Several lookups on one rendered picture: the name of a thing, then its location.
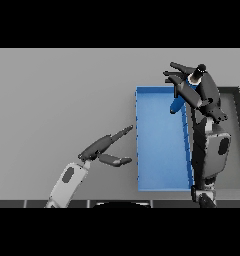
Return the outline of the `blue bin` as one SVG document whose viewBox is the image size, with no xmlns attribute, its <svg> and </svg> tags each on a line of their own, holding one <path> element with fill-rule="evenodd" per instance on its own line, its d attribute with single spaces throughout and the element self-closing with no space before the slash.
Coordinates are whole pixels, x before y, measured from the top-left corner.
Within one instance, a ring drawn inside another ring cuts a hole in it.
<svg viewBox="0 0 240 256">
<path fill-rule="evenodd" d="M 170 113 L 172 86 L 137 86 L 138 190 L 189 191 L 193 185 L 186 105 Z"/>
</svg>

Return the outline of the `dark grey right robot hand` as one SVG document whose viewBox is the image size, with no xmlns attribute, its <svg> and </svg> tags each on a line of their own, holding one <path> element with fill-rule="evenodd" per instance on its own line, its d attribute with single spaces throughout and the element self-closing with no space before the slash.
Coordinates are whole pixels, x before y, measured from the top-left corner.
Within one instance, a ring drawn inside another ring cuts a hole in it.
<svg viewBox="0 0 240 256">
<path fill-rule="evenodd" d="M 164 71 L 163 74 L 166 76 L 165 81 L 167 83 L 172 83 L 168 77 L 178 73 L 179 70 L 177 69 L 176 72 Z M 203 116 L 211 118 L 216 124 L 219 124 L 220 122 L 228 119 L 228 116 L 221 109 L 220 93 L 215 81 L 207 71 L 207 67 L 206 72 L 202 77 L 201 83 L 196 88 L 196 91 L 201 96 L 203 104 L 199 109 L 195 110 L 198 110 Z"/>
</svg>

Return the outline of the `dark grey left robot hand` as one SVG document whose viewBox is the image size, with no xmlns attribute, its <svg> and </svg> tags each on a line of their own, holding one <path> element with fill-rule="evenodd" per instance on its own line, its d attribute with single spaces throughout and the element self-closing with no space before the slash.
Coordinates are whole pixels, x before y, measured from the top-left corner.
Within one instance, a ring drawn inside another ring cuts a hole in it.
<svg viewBox="0 0 240 256">
<path fill-rule="evenodd" d="M 78 158 L 82 162 L 86 161 L 94 161 L 98 159 L 101 163 L 113 166 L 113 167 L 120 167 L 122 165 L 128 164 L 132 161 L 129 157 L 119 158 L 116 156 L 112 156 L 109 154 L 106 154 L 105 151 L 117 140 L 119 140 L 122 136 L 126 135 L 128 132 L 130 132 L 133 129 L 133 126 L 130 125 L 119 132 L 117 132 L 115 135 L 105 135 L 95 142 L 93 142 L 90 146 L 88 146 L 86 149 L 84 149 L 79 155 Z"/>
</svg>

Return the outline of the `dark grey bin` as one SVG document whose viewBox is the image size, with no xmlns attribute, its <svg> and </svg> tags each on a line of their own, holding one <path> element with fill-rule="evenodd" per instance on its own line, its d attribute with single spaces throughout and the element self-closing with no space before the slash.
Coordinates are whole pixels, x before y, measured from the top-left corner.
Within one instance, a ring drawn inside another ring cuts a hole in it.
<svg viewBox="0 0 240 256">
<path fill-rule="evenodd" d="M 217 175 L 217 189 L 240 189 L 240 90 L 238 87 L 220 87 L 221 109 L 228 119 L 219 125 L 231 135 L 231 143 L 226 166 Z M 191 111 L 193 132 L 194 126 L 204 116 L 198 110 Z"/>
</svg>

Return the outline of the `blue pipe with pale ring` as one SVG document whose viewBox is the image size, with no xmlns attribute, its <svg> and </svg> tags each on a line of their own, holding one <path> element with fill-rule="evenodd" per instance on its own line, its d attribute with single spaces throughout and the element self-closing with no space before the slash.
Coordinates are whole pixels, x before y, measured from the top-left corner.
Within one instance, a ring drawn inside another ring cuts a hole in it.
<svg viewBox="0 0 240 256">
<path fill-rule="evenodd" d="M 174 100 L 170 105 L 170 113 L 177 113 L 184 103 L 188 103 L 193 109 L 199 109 L 203 100 L 196 88 L 201 83 L 206 66 L 199 64 L 196 68 L 191 68 L 175 62 L 171 62 L 170 66 L 179 70 L 178 74 L 168 77 L 174 84 Z"/>
</svg>

